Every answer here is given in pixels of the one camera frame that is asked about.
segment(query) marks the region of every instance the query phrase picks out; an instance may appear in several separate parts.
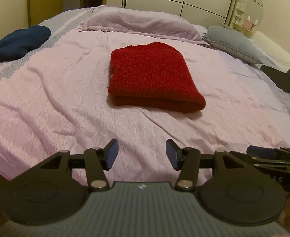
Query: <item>blue folded clothing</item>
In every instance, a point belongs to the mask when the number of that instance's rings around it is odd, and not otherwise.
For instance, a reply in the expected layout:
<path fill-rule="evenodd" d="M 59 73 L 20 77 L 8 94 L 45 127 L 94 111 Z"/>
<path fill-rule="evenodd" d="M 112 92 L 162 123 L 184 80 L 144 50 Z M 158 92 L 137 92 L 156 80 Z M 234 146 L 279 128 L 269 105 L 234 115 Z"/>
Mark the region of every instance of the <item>blue folded clothing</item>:
<path fill-rule="evenodd" d="M 0 40 L 0 62 L 23 58 L 29 51 L 40 47 L 50 36 L 50 29 L 44 26 L 32 26 L 12 32 Z"/>

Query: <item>pink blanket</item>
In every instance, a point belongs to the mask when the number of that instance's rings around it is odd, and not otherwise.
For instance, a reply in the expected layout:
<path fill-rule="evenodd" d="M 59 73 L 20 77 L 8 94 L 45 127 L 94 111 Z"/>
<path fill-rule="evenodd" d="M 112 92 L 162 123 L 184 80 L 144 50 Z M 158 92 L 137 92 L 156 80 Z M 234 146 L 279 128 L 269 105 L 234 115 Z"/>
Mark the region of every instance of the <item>pink blanket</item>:
<path fill-rule="evenodd" d="M 206 99 L 203 111 L 182 114 L 111 104 L 111 52 L 151 42 L 167 43 L 184 56 Z M 59 150 L 82 153 L 104 147 L 111 138 L 118 139 L 120 149 L 106 172 L 111 182 L 173 183 L 178 172 L 166 156 L 168 138 L 203 153 L 287 145 L 247 84 L 230 72 L 217 51 L 196 44 L 74 29 L 0 82 L 0 174 L 8 179 Z M 199 183 L 210 176 L 210 170 L 203 170 Z M 74 172 L 74 178 L 85 183 L 84 170 Z"/>

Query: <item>red folded sweater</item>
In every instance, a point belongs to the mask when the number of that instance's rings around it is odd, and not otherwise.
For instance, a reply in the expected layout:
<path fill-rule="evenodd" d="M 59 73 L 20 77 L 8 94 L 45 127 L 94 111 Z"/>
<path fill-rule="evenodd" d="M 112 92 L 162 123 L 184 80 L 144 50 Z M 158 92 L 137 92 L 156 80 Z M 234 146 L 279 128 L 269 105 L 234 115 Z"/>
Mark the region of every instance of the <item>red folded sweater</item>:
<path fill-rule="evenodd" d="M 111 54 L 108 89 L 115 105 L 136 105 L 179 112 L 205 107 L 185 60 L 161 42 L 127 46 Z"/>

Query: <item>pink pillow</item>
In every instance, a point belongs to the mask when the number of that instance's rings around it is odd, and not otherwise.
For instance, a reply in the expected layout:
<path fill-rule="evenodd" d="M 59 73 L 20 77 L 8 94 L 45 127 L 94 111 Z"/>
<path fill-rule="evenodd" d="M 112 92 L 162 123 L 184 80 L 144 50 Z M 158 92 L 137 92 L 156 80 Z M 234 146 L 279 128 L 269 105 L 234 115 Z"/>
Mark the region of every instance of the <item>pink pillow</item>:
<path fill-rule="evenodd" d="M 79 30 L 117 31 L 209 46 L 191 23 L 165 12 L 136 11 L 101 5 L 90 18 L 80 24 Z"/>

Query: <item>silver bolt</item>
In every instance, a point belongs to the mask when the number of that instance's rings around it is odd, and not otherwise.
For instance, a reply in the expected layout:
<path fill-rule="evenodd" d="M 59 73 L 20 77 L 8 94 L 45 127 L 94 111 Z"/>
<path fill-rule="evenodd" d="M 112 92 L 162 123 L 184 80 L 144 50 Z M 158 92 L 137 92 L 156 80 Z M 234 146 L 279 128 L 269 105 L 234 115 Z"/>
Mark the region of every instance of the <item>silver bolt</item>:
<path fill-rule="evenodd" d="M 181 188 L 190 188 L 193 186 L 193 183 L 190 180 L 180 180 L 177 185 Z"/>
<path fill-rule="evenodd" d="M 106 187 L 106 182 L 103 180 L 95 180 L 91 183 L 91 186 L 94 188 L 104 188 Z"/>

